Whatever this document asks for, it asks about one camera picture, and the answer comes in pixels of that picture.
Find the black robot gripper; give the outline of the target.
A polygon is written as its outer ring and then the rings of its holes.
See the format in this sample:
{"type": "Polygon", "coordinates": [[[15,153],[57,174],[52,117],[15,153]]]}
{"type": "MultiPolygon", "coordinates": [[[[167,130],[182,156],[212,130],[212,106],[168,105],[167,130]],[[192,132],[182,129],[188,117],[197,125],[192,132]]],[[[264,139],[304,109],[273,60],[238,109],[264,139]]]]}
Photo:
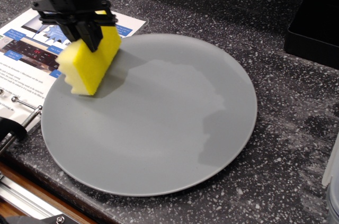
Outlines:
{"type": "Polygon", "coordinates": [[[117,20],[107,0],[39,0],[32,9],[44,24],[56,24],[71,42],[80,38],[91,52],[103,38],[101,26],[115,26],[117,20]]]}

